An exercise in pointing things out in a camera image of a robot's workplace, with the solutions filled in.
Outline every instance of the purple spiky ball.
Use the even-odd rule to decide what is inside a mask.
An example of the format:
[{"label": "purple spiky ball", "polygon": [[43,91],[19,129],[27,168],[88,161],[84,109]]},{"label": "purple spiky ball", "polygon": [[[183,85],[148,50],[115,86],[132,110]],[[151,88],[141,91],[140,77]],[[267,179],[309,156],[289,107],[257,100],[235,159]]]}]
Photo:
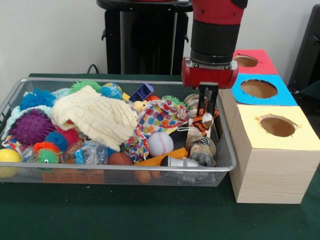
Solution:
[{"label": "purple spiky ball", "polygon": [[37,109],[32,109],[15,122],[9,134],[14,135],[22,144],[33,145],[43,142],[54,130],[55,126],[50,118]]}]

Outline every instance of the green spiky ball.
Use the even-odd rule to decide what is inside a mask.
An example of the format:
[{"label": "green spiky ball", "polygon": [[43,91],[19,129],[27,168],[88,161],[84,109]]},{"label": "green spiky ball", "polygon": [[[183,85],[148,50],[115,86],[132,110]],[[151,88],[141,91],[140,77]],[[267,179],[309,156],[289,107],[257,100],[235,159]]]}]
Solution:
[{"label": "green spiky ball", "polygon": [[91,86],[97,93],[100,93],[101,86],[92,80],[83,80],[83,81],[77,81],[74,83],[69,90],[69,94],[74,94],[75,92],[78,92],[85,86]]},{"label": "green spiky ball", "polygon": [[175,96],[170,96],[170,95],[166,95],[162,97],[162,100],[170,100],[172,102],[174,102],[177,105],[182,105],[184,107],[186,107],[186,105],[184,104],[183,101],[180,101],[177,97]]},{"label": "green spiky ball", "polygon": [[39,164],[58,164],[59,156],[51,149],[40,149],[37,156]]}]

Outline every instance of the baseball stitching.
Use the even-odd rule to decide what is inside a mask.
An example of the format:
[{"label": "baseball stitching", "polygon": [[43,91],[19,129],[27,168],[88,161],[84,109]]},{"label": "baseball stitching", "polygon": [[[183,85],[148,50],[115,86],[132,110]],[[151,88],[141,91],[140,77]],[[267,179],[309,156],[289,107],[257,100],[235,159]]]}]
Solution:
[{"label": "baseball stitching", "polygon": [[162,154],[165,154],[167,152],[165,140],[164,140],[161,133],[159,133],[158,136],[159,136],[159,140],[160,140],[161,147],[162,147]]}]

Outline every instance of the cardboard hole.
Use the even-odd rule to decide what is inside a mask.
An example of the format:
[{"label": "cardboard hole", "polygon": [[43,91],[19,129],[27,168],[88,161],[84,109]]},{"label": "cardboard hole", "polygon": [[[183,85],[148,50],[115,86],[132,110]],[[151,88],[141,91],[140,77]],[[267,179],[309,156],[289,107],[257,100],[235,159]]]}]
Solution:
[{"label": "cardboard hole", "polygon": [[296,125],[288,119],[281,116],[265,116],[260,120],[261,126],[268,133],[277,137],[289,137],[296,131]]},{"label": "cardboard hole", "polygon": [[258,65],[259,61],[252,56],[238,55],[234,58],[237,61],[238,66],[245,68],[253,68]]},{"label": "cardboard hole", "polygon": [[256,98],[268,99],[278,94],[274,85],[267,81],[251,79],[241,83],[241,89]]}]

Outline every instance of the baseball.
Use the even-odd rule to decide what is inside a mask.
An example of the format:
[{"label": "baseball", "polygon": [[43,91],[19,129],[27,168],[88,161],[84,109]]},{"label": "baseball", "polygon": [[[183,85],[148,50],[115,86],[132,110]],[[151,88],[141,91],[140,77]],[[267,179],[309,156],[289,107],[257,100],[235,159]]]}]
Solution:
[{"label": "baseball", "polygon": [[174,150],[174,141],[166,132],[155,132],[148,139],[149,153],[156,157]]}]

